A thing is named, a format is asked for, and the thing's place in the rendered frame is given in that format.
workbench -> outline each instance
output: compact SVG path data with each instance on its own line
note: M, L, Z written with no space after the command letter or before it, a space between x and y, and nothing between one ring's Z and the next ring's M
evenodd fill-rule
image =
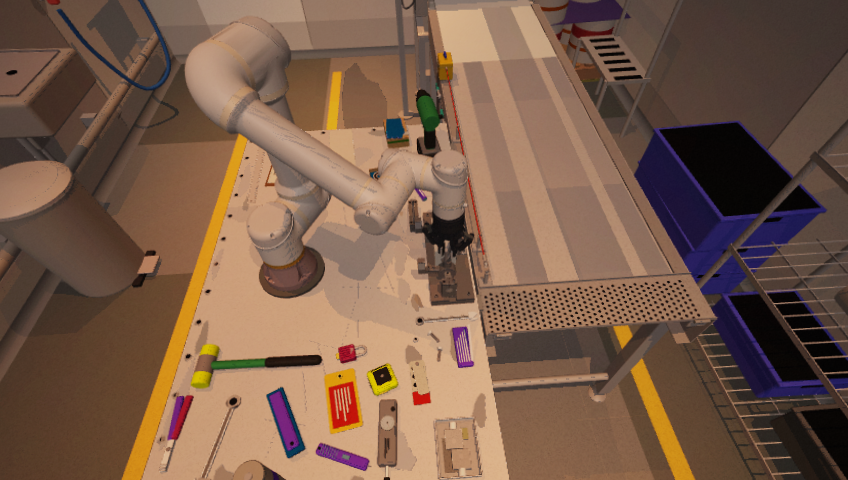
M414 151L423 130L420 125L409 130L411 147L406 148ZM375 168L387 148L382 128L310 134L363 171ZM449 145L444 125L437 136ZM397 467L390 469L392 479L438 478L434 422L468 417L475 419L482 478L509 478L479 311L473 303L429 305L427 275L417 269L417 259L424 256L424 236L410 232L406 209L386 234L372 236L358 228L352 209L332 199L304 237L304 243L324 258L324 278L303 296L272 297L259 284L262 261L246 228L253 209L277 198L274 187L267 185L269 177L273 180L269 173L267 154L248 143L143 478L200 477L227 413L226 401L233 395L242 402L233 412L213 463L212 479L229 480L249 460L258 460L287 479L382 479L383 469L376 465L377 412L379 401L386 398L398 402L399 455ZM431 203L429 197L419 199L420 211L429 211ZM417 312L410 302L413 294L424 301ZM469 318L423 326L416 322L418 317L461 315ZM451 328L458 326L469 329L472 367L457 367ZM428 335L430 331L438 343ZM195 389L190 380L204 344L221 348L219 360L319 354L323 363L215 371L209 388ZM335 354L347 344L365 346L367 354L341 364ZM439 346L441 361L437 361ZM425 362L432 403L414 406L408 362L417 359ZM375 396L366 375L385 363L392 365L399 386ZM324 376L348 368L356 371L363 425L331 434ZM286 458L266 399L280 387L306 446L291 459ZM174 395L194 395L194 401L170 467L160 474ZM362 472L321 458L315 454L319 443L366 457L371 463Z
M437 0L429 21L435 55L453 61L439 83L469 164L489 355L521 332L640 325L607 372L558 382L597 381L600 401L665 331L685 342L715 316L541 9Z

floor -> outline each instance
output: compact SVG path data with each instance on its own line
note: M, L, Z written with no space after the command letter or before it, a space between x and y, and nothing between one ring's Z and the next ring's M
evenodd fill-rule
M342 71L339 128L382 125L403 108L398 68L394 56L292 61L295 123L322 129L332 72ZM197 109L182 69L173 75L164 97L157 92L154 126L132 152L108 207L142 248L159 252L159 275L101 299L60 286L0 381L4 478L123 474L236 140ZM587 84L590 94L594 86ZM410 105L414 94L410 88ZM611 131L620 130L625 112L614 95L601 114ZM619 142L635 168L647 142L632 127ZM597 329L499 341L492 377L599 372L620 348L615 338ZM763 478L724 419L722 400L705 386L699 354L666 336L645 358L694 477ZM592 402L586 386L503 391L496 402L510 478L674 478L631 377L605 403Z

sink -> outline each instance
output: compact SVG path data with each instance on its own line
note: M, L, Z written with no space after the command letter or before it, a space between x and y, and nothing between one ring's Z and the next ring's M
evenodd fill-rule
M0 138L54 135L92 85L72 48L0 50Z

yellow floor line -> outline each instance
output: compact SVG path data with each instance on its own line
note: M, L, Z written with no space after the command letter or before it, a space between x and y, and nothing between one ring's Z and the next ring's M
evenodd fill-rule
M615 335L618 337L618 343L622 348L633 338L630 333L630 327L615 327ZM671 474L675 480L694 480L692 470L689 468L689 462L686 456L683 455L683 448L677 441L677 435L674 429L671 428L671 421L665 413L665 408L662 406L660 396L657 389L654 387L654 382L651 380L651 375L648 373L648 367L645 366L644 360L633 367L630 371L633 374L633 380L636 381L636 388L639 389L639 395L642 396L642 402L645 404L645 409L648 411L648 417L651 419L651 424L654 426L654 431L657 432L657 438L660 441L660 447L663 449L668 466L671 467Z
M342 72L333 72L330 86L330 107L327 112L327 130L339 128L339 99L342 94Z
M209 228L206 229L206 237L203 240L203 246L200 248L200 256L197 257L197 264L194 267L194 273L188 284L188 291L183 299L180 315L177 317L177 324L174 326L171 341L168 343L168 350L165 352L165 359L162 361L162 367L159 368L156 385L153 387L150 400L147 402L147 410L144 412L144 418L135 437L130 458L127 461L126 468L124 468L123 480L138 480L144 475L147 458L150 455L153 442L156 440L159 421L162 419L162 413L165 411L165 404L168 402L168 395L171 392L174 376L177 374L177 366L185 348L188 331L191 328L194 312L197 309L200 293L203 290L203 283L206 281L206 274L209 270L209 264L212 261L212 253L215 251L215 245L218 243L218 233L221 231L224 214L227 213L227 205L230 202L233 185L236 183L245 146L247 146L247 139L239 135L238 140L236 140L236 146L233 149L233 154L230 157L227 174L224 176L224 184L221 186L221 192L218 194L215 211L212 213L212 219L209 221Z

mallet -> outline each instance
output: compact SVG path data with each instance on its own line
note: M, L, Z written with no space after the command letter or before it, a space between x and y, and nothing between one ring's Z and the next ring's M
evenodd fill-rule
M287 357L268 357L250 360L218 360L220 348L217 345L204 345L194 367L191 386L207 388L212 381L213 370L229 370L233 368L274 368L274 367L305 367L320 365L321 355L291 355Z

